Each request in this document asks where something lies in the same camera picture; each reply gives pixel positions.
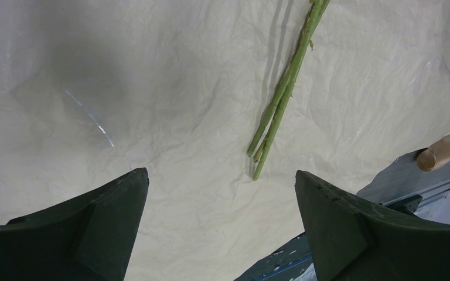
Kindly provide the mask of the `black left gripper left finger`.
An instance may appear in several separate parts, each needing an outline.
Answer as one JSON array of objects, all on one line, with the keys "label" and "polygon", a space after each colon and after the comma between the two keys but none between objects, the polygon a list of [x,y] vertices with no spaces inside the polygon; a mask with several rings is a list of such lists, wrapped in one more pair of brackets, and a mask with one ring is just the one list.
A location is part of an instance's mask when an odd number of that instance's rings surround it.
[{"label": "black left gripper left finger", "polygon": [[0,225],[0,280],[123,280],[148,187],[137,168]]}]

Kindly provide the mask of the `peach wrapping paper sheet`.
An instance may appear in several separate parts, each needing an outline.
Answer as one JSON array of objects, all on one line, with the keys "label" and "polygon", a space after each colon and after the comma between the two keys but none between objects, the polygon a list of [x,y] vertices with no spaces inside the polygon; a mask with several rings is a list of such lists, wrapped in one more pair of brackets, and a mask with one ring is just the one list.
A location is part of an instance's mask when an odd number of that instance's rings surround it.
[{"label": "peach wrapping paper sheet", "polygon": [[331,1],[258,180],[246,150],[308,1],[0,1],[0,225],[137,167],[127,280],[233,280],[450,134],[450,1]]}]

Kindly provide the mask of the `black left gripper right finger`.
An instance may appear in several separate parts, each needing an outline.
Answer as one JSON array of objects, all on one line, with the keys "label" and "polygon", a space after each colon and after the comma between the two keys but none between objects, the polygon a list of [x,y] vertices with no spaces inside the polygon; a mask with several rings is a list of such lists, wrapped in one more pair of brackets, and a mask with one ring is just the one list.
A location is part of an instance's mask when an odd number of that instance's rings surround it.
[{"label": "black left gripper right finger", "polygon": [[302,170],[295,192],[319,280],[450,280],[450,225],[372,203]]}]

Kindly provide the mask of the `pink and brown rose stem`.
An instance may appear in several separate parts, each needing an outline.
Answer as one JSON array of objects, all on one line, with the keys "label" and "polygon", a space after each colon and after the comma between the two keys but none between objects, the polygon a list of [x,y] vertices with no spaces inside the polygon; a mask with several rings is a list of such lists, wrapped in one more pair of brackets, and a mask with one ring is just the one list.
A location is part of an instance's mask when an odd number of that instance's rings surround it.
[{"label": "pink and brown rose stem", "polygon": [[275,86],[275,91],[262,113],[257,129],[246,151],[247,156],[252,158],[254,163],[254,170],[251,175],[253,181],[258,180],[261,175],[288,101],[292,97],[305,55],[309,49],[313,50],[312,36],[330,0],[310,1],[309,3],[311,6],[306,13],[294,52]]}]

